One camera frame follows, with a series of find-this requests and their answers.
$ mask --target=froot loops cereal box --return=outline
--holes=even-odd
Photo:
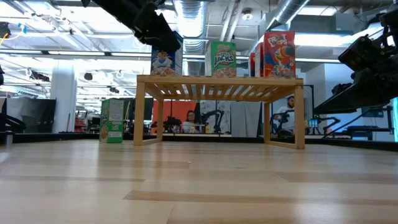
[[[272,31],[264,34],[265,77],[295,78],[294,31]]]

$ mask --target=green cereal box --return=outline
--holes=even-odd
[[[210,42],[206,51],[205,69],[206,76],[235,77],[235,43],[221,41]]]
[[[99,141],[107,143],[123,141],[123,100],[102,101]]]

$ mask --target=cable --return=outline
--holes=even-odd
[[[8,33],[4,34],[4,36],[2,37],[1,41],[0,41],[0,45],[2,44],[2,42],[6,39],[6,37],[8,36]]]
[[[359,19],[359,21],[364,22],[364,23],[368,23],[368,22],[363,21],[357,14],[354,14],[354,16],[357,17]]]
[[[336,12],[338,12],[338,9],[337,9],[336,6],[328,6],[328,7],[326,7],[326,8],[321,12],[321,14],[319,14],[319,16],[322,16],[322,14],[323,14],[328,8],[330,8],[330,7],[334,7],[334,8],[336,9]]]
[[[329,136],[329,135],[335,133],[336,131],[340,130],[341,128],[343,128],[343,127],[345,127],[345,126],[351,124],[352,122],[356,121],[357,119],[361,118],[361,117],[362,117],[364,114],[366,114],[369,110],[370,110],[370,109],[367,109],[365,112],[363,112],[363,113],[362,113],[361,115],[359,115],[358,117],[354,118],[352,121],[350,121],[350,122],[348,122],[348,123],[346,123],[346,124],[340,126],[338,129],[336,129],[336,130],[330,132],[329,134],[324,135],[324,136],[322,137],[322,139],[326,138],[327,136]]]

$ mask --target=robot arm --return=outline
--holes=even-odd
[[[200,122],[201,122],[201,124],[207,125],[208,124],[207,120],[209,119],[209,117],[210,116],[214,116],[214,115],[216,116],[216,122],[215,122],[215,125],[214,125],[214,132],[215,133],[221,133],[220,124],[221,124],[221,119],[224,116],[224,111],[222,111],[222,110],[213,110],[213,111],[209,111],[207,113],[202,113]]]
[[[354,70],[352,85],[338,85],[333,96],[314,109],[315,114],[352,113],[365,106],[382,106],[398,96],[398,9],[379,17],[383,35],[367,35],[352,43],[340,56]],[[392,36],[397,47],[388,46]]]
[[[276,126],[274,126],[274,122],[271,120],[272,129],[275,129],[276,133],[278,133],[280,130],[282,130],[282,125],[288,121],[288,118],[290,117],[289,112],[294,112],[294,110],[286,110],[283,113],[276,113],[271,116],[271,119],[278,118],[276,120],[279,121],[279,125],[278,125],[278,127],[276,127]]]
[[[338,123],[341,122],[341,120],[339,118],[336,118],[336,117],[321,118],[319,115],[316,115],[315,119],[318,120],[318,124],[320,124],[322,121],[328,121],[328,120],[333,120],[334,121],[333,123],[329,124],[328,126],[323,127],[323,134],[326,134],[330,127],[332,127],[335,124],[338,124]]]
[[[81,0],[86,7],[91,0]],[[163,15],[155,10],[164,0],[93,0],[119,22],[134,31],[143,43],[165,51],[176,51],[180,44]]]

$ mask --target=white column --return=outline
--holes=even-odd
[[[50,91],[50,98],[57,99],[53,133],[75,130],[77,78],[73,60],[55,61]]]

